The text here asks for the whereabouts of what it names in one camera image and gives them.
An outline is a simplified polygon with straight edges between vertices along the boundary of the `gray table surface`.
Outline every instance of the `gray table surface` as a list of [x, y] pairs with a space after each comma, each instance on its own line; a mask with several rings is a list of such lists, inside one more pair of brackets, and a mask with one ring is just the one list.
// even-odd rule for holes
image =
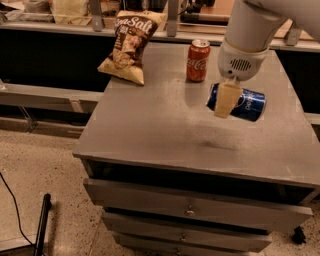
[[320, 145], [276, 53], [242, 83], [267, 97], [264, 115], [253, 123], [215, 117], [205, 106], [220, 80], [219, 48], [211, 48], [206, 80], [190, 83], [188, 47], [149, 43], [143, 87], [112, 78], [74, 156], [318, 187]]

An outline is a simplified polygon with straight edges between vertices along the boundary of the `black metal rod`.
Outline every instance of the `black metal rod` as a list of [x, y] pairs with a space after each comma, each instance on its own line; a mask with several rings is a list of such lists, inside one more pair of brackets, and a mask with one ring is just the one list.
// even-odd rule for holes
[[41, 256], [43, 254], [42, 251], [43, 251], [44, 238], [45, 238], [46, 228], [47, 228], [48, 214], [51, 208], [50, 199], [51, 199], [50, 194], [45, 194], [43, 197], [41, 215], [40, 215], [38, 232], [37, 232], [37, 239], [35, 243], [33, 256]]

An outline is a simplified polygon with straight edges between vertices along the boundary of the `brown snack bag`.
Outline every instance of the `brown snack bag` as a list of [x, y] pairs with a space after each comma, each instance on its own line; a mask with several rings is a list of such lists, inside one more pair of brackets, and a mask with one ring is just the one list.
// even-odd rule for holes
[[166, 14], [151, 11], [120, 11], [113, 51], [98, 70], [143, 85], [143, 50], [165, 18]]

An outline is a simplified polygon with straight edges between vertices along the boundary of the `speckled floor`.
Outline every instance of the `speckled floor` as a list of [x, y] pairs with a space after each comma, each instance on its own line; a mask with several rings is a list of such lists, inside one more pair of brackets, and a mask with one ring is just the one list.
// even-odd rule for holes
[[[50, 193], [53, 207], [47, 227], [51, 256], [146, 256], [155, 252], [117, 245], [100, 221], [102, 209], [94, 206], [82, 181], [87, 174], [72, 156], [77, 133], [41, 125], [32, 134], [25, 123], [0, 120], [0, 171], [16, 196], [22, 228], [36, 234], [43, 195]], [[303, 224], [307, 243], [295, 245], [290, 236], [273, 233], [274, 242], [259, 256], [319, 256], [320, 203], [310, 203], [314, 217]], [[0, 181], [0, 241], [21, 237], [13, 200]], [[30, 250], [5, 255], [32, 255]]]

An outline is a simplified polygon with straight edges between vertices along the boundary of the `red can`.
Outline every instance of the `red can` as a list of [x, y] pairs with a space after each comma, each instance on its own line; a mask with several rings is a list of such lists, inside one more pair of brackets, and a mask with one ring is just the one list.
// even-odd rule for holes
[[206, 78], [207, 63], [210, 54], [208, 40], [193, 40], [188, 53], [187, 78], [193, 82], [201, 82]]

